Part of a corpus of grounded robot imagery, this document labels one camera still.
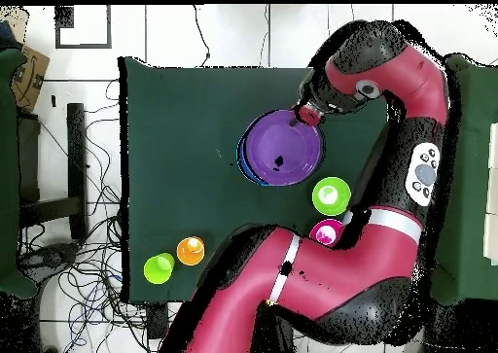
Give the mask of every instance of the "floor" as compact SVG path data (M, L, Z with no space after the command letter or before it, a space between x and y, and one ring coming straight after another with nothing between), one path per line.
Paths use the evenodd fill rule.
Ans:
M82 102L91 141L110 157L105 181L121 195L120 140L117 98L119 77L117 57L130 55L160 67L195 67L206 56L206 48L196 27L193 6L111 6L111 48L55 48L54 7L25 7L30 14L25 43L51 58L46 80L34 112L67 150L66 104ZM267 5L201 5L197 6L198 24L210 57L206 66L262 65L263 67L305 67L321 43L345 22L354 18L405 19L424 36L426 42L441 54L461 52L484 64L498 56L497 28L485 7L470 5L270 5L270 30L266 20ZM61 45L107 43L106 6L75 6L74 28L60 30ZM89 144L89 177L100 178L95 156L107 164L104 152ZM67 157L46 129L40 135L39 184L42 199L67 195ZM89 181L90 226L106 216L116 214L117 204L95 204L99 191ZM35 236L40 228L29 230ZM44 245L69 240L67 220L46 223L46 232L37 240ZM89 241L105 240L98 230ZM113 256L113 267L120 269L120 255ZM63 351L71 342L68 319L73 331L81 326L82 313L74 307L81 295L71 279L80 284L91 282L86 275L64 275L48 283L41 305L41 331L45 345ZM170 305L176 310L178 303ZM92 324L69 353L95 353L95 345L108 335L110 325L95 315ZM128 328L116 328L119 335L108 335L107 344L98 353L145 353ZM296 334L298 353L414 353L419 342L406 347L390 345L342 347L324 346ZM151 341L151 348L158 343Z

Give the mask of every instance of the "green cup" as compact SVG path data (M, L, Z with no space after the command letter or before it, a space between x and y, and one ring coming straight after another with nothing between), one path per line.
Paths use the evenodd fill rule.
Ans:
M350 198L349 186L339 177L326 177L313 188L313 205L325 216L337 216L344 212Z
M175 260L169 253L161 253L160 255L153 256L144 265L145 278L154 285L161 285L168 281Z

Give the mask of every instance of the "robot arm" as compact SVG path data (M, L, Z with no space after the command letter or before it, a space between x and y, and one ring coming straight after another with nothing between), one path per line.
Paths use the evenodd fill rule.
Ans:
M249 353L265 300L323 342L378 343L396 324L441 160L445 76L392 24L353 25L338 31L344 40L328 46L338 50L302 82L297 119L318 124L382 94L401 100L405 118L379 140L338 244L330 249L277 226L237 231L180 308L160 353Z

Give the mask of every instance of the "purple plate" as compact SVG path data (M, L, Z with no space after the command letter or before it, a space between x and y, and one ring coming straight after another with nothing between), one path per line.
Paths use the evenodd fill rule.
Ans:
M293 111L277 110L261 117L247 133L247 163L271 186L301 182L320 161L320 132L315 126L290 125L294 120Z

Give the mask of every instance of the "green mat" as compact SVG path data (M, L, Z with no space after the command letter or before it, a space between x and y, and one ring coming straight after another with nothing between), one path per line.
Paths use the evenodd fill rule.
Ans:
M37 293L35 284L19 273L16 254L19 242L18 115L11 91L14 71L26 62L19 50L0 51L0 292L20 299Z
M356 114L320 125L325 160L302 184L272 188L240 173L236 146L250 122L297 99L306 69L155 69L132 58L127 72L129 146L129 300L189 300L218 245L245 223L277 223L308 234L324 216L314 185L338 176L351 189L386 122L378 99ZM197 235L206 254L196 266L175 263L170 279L149 283L147 259Z
M498 122L498 69L455 55L448 64L461 87L462 120L451 195L432 276L432 296L443 305L464 299L498 300L498 266L483 256L489 130Z

